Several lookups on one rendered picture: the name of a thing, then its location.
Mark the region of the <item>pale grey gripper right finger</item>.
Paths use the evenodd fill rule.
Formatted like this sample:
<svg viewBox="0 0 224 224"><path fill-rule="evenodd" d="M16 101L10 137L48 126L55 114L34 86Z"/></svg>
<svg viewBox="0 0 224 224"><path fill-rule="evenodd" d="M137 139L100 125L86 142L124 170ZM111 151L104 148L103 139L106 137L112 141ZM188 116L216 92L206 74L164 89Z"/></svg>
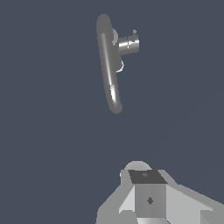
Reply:
<svg viewBox="0 0 224 224"><path fill-rule="evenodd" d="M131 191L119 212L133 211L137 218L166 217L167 182L157 170L129 170Z"/></svg>

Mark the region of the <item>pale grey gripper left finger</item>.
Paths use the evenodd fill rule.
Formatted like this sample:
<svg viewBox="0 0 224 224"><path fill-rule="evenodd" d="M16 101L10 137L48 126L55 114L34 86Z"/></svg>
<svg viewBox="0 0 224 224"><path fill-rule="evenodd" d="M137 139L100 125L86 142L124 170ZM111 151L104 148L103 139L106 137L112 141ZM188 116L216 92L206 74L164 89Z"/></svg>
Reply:
<svg viewBox="0 0 224 224"><path fill-rule="evenodd" d="M124 169L135 171L147 171L151 170L151 167L144 161L131 161L124 167Z"/></svg>

